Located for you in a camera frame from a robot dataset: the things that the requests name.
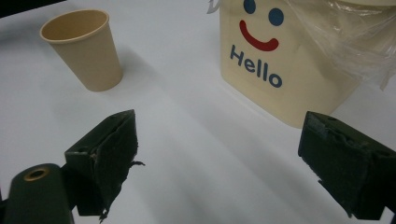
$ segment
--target beige container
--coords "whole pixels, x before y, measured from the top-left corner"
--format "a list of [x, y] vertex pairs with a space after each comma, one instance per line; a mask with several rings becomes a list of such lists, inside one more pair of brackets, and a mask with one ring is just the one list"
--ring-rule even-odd
[[122, 79], [108, 20], [104, 11], [79, 10], [48, 21], [40, 30], [90, 91], [109, 90]]
[[244, 1], [221, 2], [223, 78], [293, 127], [306, 111], [332, 113], [359, 81], [333, 67], [285, 1], [255, 4], [249, 14]]

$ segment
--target clear plastic bag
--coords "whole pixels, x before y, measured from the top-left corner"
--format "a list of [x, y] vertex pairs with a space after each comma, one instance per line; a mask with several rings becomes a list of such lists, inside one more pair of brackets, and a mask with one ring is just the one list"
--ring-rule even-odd
[[334, 66], [363, 81], [381, 76], [385, 88], [396, 73], [395, 6], [363, 6], [339, 0], [286, 1]]

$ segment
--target plastic container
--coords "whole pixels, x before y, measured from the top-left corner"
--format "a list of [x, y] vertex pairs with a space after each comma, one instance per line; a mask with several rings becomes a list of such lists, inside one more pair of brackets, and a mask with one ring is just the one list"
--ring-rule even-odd
[[359, 86], [361, 79], [334, 66], [288, 1], [225, 0], [219, 8], [223, 78], [290, 126], [301, 128], [306, 111], [331, 114]]

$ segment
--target white table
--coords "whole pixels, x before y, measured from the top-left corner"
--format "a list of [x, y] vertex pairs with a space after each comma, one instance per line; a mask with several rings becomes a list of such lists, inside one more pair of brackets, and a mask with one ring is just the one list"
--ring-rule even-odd
[[[0, 186], [134, 109], [139, 151], [105, 223], [389, 223], [348, 218], [297, 156], [301, 130], [233, 89], [219, 70], [219, 13], [198, 0], [69, 0], [0, 20]], [[110, 15], [124, 69], [87, 91], [38, 31], [83, 8]], [[396, 80], [364, 83], [332, 114], [396, 149]], [[79, 217], [77, 224], [97, 223]]]

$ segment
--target paper cup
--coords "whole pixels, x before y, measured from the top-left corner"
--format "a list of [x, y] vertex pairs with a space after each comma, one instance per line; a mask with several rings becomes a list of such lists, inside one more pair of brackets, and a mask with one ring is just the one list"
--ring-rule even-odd
[[109, 90], [122, 79], [108, 20], [104, 11], [78, 10], [48, 21], [40, 30], [90, 91]]

